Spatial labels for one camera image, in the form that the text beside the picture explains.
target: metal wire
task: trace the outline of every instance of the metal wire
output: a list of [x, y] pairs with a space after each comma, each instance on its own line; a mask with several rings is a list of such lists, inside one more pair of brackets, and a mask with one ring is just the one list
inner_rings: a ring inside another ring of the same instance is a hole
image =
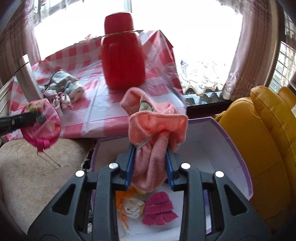
[[43, 152], [50, 160], [48, 160], [48, 159], [46, 159], [46, 158], [44, 158], [43, 156], [41, 156], [41, 155], [39, 155], [39, 152], [37, 151], [37, 155], [41, 158], [41, 159], [43, 159], [43, 160], [45, 160], [47, 163], [49, 163], [49, 164], [51, 164], [55, 169], [61, 169], [61, 165], [57, 162], [57, 161], [55, 161], [54, 159], [52, 159], [49, 155], [47, 155], [45, 152]]

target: table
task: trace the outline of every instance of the table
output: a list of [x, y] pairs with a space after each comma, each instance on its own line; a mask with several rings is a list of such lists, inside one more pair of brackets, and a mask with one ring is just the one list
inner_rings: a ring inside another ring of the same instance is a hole
[[[182, 89], [177, 75], [172, 45], [160, 30], [140, 32], [146, 81], [140, 86], [156, 102], [173, 103], [178, 113], [186, 114], [184, 103], [176, 94]], [[101, 37], [87, 39], [45, 58], [32, 67], [37, 83], [49, 82], [54, 72], [64, 69], [79, 79], [85, 88], [82, 99], [73, 104], [72, 111], [61, 116], [61, 138], [107, 137], [128, 132], [127, 113], [120, 101], [124, 91], [110, 90], [105, 83], [100, 56]], [[20, 113], [27, 100], [17, 79], [10, 86], [9, 115]], [[21, 139], [17, 130], [7, 134], [8, 140]]]

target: beige sofa cushion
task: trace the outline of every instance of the beige sofa cushion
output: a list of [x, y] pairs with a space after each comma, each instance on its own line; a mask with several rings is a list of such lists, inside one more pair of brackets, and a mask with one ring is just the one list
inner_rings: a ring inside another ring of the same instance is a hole
[[0, 179], [0, 200], [3, 200], [3, 191], [2, 191], [2, 185], [1, 185], [1, 179]]
[[25, 233], [59, 189], [80, 168], [91, 144], [90, 139], [59, 139], [46, 153], [59, 162], [61, 169], [55, 169], [38, 157], [36, 148], [23, 139], [10, 141], [0, 148], [3, 202]]

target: pink towel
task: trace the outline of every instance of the pink towel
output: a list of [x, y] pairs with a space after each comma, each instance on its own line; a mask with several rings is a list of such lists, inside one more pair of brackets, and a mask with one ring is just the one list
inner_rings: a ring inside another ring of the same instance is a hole
[[188, 118], [177, 114], [171, 103], [156, 103], [143, 90], [132, 87], [121, 100], [121, 106], [130, 115], [128, 135], [136, 147], [132, 185], [151, 192], [167, 178], [165, 152], [168, 143], [176, 151], [185, 140]]
[[173, 211], [173, 204], [165, 192], [158, 192], [146, 202], [142, 223], [147, 226], [165, 225], [178, 217]]

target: metal screw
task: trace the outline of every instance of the metal screw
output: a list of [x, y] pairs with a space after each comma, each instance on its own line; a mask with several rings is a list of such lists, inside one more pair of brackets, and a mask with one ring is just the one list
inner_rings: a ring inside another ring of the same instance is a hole
[[222, 171], [216, 171], [215, 172], [215, 176], [216, 177], [224, 177], [224, 172], [222, 172]]
[[190, 168], [190, 164], [184, 162], [184, 163], [181, 164], [181, 167], [182, 167], [183, 169], [189, 169], [189, 168]]
[[116, 162], [110, 163], [109, 168], [111, 168], [111, 169], [118, 168], [118, 164]]
[[78, 170], [78, 171], [75, 173], [75, 175], [76, 175], [77, 177], [83, 177], [83, 176], [84, 176], [84, 171], [83, 171], [83, 170]]

